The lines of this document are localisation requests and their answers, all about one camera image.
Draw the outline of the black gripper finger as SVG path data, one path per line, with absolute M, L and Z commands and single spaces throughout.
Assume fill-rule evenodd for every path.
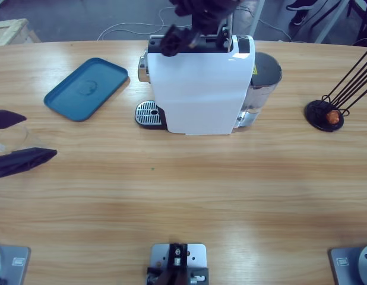
M 26 172 L 57 155 L 57 150 L 48 148 L 26 148 L 0 156 L 0 178 Z
M 9 128 L 26 120 L 27 118 L 21 114 L 9 110 L 0 110 L 0 129 Z

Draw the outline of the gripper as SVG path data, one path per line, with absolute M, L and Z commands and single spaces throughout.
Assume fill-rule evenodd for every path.
M 190 15 L 192 29 L 172 25 L 163 36 L 159 47 L 162 55 L 172 57 L 186 48 L 193 48 L 200 34 L 210 34 L 233 14 L 242 1 L 237 0 L 171 0 L 179 17 Z

